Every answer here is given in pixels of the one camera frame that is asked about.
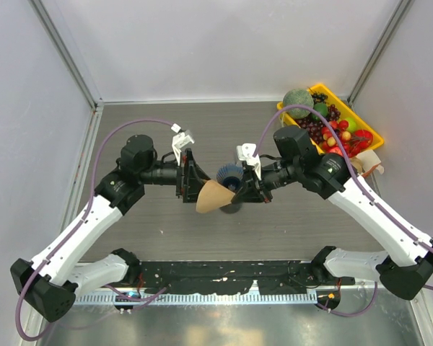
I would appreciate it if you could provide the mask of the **blue ribbed glass dripper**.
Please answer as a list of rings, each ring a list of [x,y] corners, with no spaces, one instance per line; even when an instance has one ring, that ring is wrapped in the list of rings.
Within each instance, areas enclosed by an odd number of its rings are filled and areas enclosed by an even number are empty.
[[[226,164],[223,167],[220,167],[216,173],[217,182],[233,192],[236,192],[239,189],[242,179],[242,167],[239,167],[236,164]]]

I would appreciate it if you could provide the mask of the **brown paper coffee filter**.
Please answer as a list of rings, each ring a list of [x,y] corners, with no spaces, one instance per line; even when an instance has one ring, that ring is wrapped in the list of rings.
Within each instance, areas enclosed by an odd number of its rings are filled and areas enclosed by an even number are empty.
[[[196,202],[197,213],[209,213],[232,203],[235,193],[216,180],[208,180],[201,188]]]

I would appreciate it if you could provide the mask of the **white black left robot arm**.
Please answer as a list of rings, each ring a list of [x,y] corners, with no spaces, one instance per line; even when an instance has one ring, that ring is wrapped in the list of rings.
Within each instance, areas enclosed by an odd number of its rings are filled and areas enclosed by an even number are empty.
[[[18,259],[10,268],[18,293],[46,321],[61,319],[75,300],[111,283],[131,287],[139,281],[140,261],[116,249],[107,257],[77,269],[97,239],[120,220],[145,194],[146,185],[169,185],[184,203],[195,203],[208,176],[196,164],[189,145],[191,132],[172,138],[174,160],[157,158],[153,140],[134,135],[121,149],[116,168],[104,176],[82,212],[40,254]]]

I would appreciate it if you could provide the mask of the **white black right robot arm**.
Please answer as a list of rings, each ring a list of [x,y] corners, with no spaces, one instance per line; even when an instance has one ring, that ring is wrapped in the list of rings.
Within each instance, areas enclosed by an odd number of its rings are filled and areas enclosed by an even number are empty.
[[[274,133],[280,158],[262,167],[257,146],[236,149],[243,177],[234,203],[269,203],[272,190],[298,182],[350,215],[383,247],[381,252],[321,249],[312,276],[328,284],[349,277],[375,281],[410,301],[433,274],[433,237],[395,212],[339,154],[319,154],[307,131],[290,125]]]

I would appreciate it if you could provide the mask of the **glass coffee carafe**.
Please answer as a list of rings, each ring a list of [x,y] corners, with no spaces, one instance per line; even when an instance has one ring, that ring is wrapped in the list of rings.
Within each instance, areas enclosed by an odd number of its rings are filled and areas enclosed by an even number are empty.
[[[242,205],[241,204],[230,204],[220,208],[220,211],[226,214],[234,214],[240,211]]]

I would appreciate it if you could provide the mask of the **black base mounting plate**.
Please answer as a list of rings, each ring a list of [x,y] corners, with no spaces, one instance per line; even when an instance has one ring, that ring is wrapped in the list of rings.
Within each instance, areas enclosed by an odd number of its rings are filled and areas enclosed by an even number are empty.
[[[146,262],[132,277],[112,282],[115,288],[143,288],[156,293],[201,295],[246,294],[257,284],[262,295],[304,293],[321,285],[355,284],[354,278],[335,278],[309,262],[297,260]]]

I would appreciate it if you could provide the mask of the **dark purple grape bunch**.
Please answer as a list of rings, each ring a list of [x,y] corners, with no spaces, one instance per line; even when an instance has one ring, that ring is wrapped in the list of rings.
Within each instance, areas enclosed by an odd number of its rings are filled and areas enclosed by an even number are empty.
[[[340,111],[336,108],[334,104],[327,105],[328,106],[328,116],[326,120],[328,122],[330,121],[339,121],[339,116],[341,115]],[[322,121],[314,121],[312,119],[312,113],[310,113],[307,117],[303,119],[296,120],[297,124],[305,129],[310,138],[317,144],[321,144],[323,142],[322,135],[320,133],[321,128],[325,125],[322,123]]]

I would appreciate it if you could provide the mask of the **red apple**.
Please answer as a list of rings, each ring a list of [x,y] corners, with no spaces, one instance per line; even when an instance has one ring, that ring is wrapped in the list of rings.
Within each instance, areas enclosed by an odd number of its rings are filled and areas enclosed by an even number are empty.
[[[334,146],[334,147],[330,148],[328,150],[328,153],[329,154],[338,154],[338,155],[340,155],[342,157],[347,157],[348,156],[346,150],[341,150],[338,146]]]

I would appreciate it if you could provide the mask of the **green netted melon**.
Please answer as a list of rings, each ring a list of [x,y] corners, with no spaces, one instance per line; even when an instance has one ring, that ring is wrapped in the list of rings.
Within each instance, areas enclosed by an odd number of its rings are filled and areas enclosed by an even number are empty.
[[[309,108],[314,107],[314,101],[312,95],[306,89],[292,89],[289,90],[283,98],[283,106],[290,105],[304,105]],[[310,111],[303,110],[300,108],[290,109],[287,111],[289,116],[294,120],[299,120],[307,117]]]

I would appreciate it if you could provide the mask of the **green lime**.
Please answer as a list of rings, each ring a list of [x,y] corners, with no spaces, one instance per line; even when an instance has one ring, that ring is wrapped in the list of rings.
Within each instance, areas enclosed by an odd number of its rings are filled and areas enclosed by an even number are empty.
[[[314,111],[320,113],[324,118],[327,118],[328,106],[325,103],[323,102],[316,103],[314,104],[313,109]],[[316,114],[312,114],[312,119],[314,121],[320,121],[320,118]]]

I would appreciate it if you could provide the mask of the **red yellow cherries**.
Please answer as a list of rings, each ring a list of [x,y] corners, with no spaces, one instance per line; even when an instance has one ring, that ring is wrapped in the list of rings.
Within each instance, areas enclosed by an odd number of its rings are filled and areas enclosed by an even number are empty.
[[[334,133],[339,139],[339,142],[342,143],[343,147],[346,151],[350,150],[350,141],[351,141],[351,133],[348,131],[349,121],[348,120],[339,120],[339,121],[330,121],[329,125],[334,130]],[[332,131],[326,126],[321,128],[320,131],[322,135],[323,142],[320,147],[324,151],[330,151],[332,148],[338,147],[338,141],[333,137]]]

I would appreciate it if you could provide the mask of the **black grape cluster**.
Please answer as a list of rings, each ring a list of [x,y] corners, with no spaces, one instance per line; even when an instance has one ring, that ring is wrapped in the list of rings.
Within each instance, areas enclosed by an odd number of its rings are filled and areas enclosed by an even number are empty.
[[[328,99],[328,95],[324,94],[324,93],[319,93],[319,92],[313,92],[311,94],[312,98],[313,98],[313,102],[315,104],[317,103],[326,103],[327,99]]]

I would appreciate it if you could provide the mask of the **green apple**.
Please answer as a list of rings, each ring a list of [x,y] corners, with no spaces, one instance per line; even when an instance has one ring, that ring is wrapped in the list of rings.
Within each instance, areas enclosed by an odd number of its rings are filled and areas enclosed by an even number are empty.
[[[354,118],[352,118],[352,117],[346,117],[344,119],[344,121],[347,124],[346,131],[348,131],[350,133],[354,133],[358,129],[357,123],[355,122]]]

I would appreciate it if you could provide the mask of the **red tomato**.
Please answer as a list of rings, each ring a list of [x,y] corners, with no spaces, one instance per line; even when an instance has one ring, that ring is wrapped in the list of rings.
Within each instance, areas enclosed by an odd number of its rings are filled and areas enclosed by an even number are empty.
[[[373,140],[373,134],[364,129],[356,130],[351,137],[353,146],[361,150],[367,149],[372,144]]]

